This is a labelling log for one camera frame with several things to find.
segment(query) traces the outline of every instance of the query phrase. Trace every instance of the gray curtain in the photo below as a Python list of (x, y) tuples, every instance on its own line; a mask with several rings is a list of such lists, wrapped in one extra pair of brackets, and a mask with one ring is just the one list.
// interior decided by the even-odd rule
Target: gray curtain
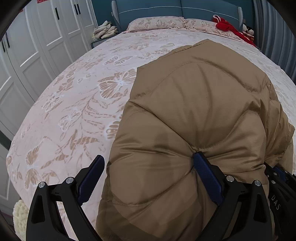
[(255, 44), (279, 65), (296, 84), (296, 39), (275, 8), (267, 0), (253, 0)]

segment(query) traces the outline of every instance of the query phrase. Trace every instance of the puffer jacket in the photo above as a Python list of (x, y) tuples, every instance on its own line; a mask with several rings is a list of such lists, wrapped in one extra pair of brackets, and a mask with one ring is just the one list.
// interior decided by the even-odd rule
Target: puffer jacket
[(104, 241), (194, 241), (216, 205), (193, 153), (238, 181), (259, 180), (268, 196), (263, 163), (290, 166), (283, 156), (293, 133), (269, 78), (249, 60), (210, 40), (177, 48), (137, 69), (96, 230)]

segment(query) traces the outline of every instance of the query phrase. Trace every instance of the pillowcase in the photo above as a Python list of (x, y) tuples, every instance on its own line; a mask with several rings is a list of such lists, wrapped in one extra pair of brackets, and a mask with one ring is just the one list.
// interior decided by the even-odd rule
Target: pillowcase
[(215, 22), (207, 21), (207, 20), (201, 20), (201, 19), (195, 19), (195, 18), (187, 18), (184, 20), (184, 27), (189, 30), (199, 30), (203, 31), (206, 33), (210, 34), (215, 34), (215, 35), (222, 35), (225, 37), (233, 38), (233, 39), (238, 39), (240, 38), (236, 36), (233, 32), (231, 31), (222, 31), (216, 28)]
[(184, 18), (175, 16), (137, 18), (130, 22), (127, 32), (163, 28), (184, 28)]

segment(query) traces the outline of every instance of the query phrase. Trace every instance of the silver bolt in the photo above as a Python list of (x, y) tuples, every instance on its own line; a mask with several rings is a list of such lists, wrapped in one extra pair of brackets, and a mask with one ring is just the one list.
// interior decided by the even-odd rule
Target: silver bolt
[(66, 183), (70, 184), (74, 181), (74, 179), (72, 177), (69, 177), (66, 179)]
[(258, 180), (256, 180), (256, 181), (255, 181), (255, 185), (259, 187), (259, 186), (261, 185), (261, 182), (258, 181)]
[(233, 176), (227, 176), (226, 180), (229, 182), (233, 182), (234, 181), (234, 177)]
[(38, 184), (38, 187), (40, 187), (40, 188), (43, 188), (45, 186), (45, 182), (40, 182), (39, 184)]

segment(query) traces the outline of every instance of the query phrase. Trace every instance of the blue headboard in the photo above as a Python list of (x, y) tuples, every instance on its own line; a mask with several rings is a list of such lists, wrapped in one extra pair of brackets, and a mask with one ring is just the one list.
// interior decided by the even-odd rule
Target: blue headboard
[(214, 14), (242, 29), (241, 7), (223, 0), (113, 0), (111, 6), (119, 32), (137, 18), (177, 16), (212, 21)]

